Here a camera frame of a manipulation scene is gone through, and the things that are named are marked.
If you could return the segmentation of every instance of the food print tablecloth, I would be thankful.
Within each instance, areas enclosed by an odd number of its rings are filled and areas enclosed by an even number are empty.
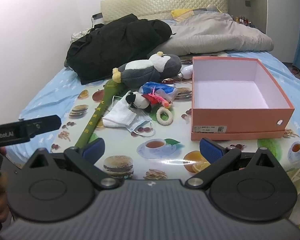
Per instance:
[[[51,152],[63,152],[75,145],[103,97],[105,83],[106,81],[100,81],[89,84],[82,91],[58,131]],[[182,88],[180,91],[183,94],[179,97],[191,95],[191,83],[177,83],[176,87]],[[100,121],[90,141],[97,137],[103,138],[106,151],[95,166],[114,177],[181,179],[184,182],[209,165],[199,152],[199,141],[190,139],[191,116],[181,117],[190,108],[191,99],[175,100],[171,109],[174,120],[171,125],[162,126],[156,121],[155,107],[150,113],[153,121],[144,124],[146,131],[141,132],[147,136],[153,133],[150,137],[132,136],[126,128],[107,128]],[[242,144],[244,152],[255,152],[261,146],[268,147],[300,192],[300,138],[291,123],[286,128],[292,129],[290,133],[293,132],[287,138],[218,143],[223,147]]]

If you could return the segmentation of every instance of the box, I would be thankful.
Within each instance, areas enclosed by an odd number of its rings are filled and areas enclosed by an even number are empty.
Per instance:
[[[280,138],[294,107],[255,58],[194,57],[191,140]]]

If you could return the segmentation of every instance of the cabinet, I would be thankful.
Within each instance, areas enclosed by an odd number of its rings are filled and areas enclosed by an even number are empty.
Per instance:
[[[229,0],[229,14],[248,18],[274,41],[273,56],[293,62],[300,32],[300,0]]]

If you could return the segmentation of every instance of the gray blanket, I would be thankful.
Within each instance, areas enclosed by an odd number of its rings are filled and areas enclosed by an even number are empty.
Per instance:
[[[169,24],[176,35],[155,48],[178,56],[190,53],[209,53],[227,49],[237,51],[271,51],[274,43],[270,37],[232,20],[230,15],[207,12]]]

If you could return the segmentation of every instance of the bed frame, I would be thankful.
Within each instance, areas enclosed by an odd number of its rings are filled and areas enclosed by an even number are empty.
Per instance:
[[[102,0],[100,3],[105,23],[130,13],[148,20],[168,19],[174,9],[204,8],[209,4],[228,12],[228,0]]]

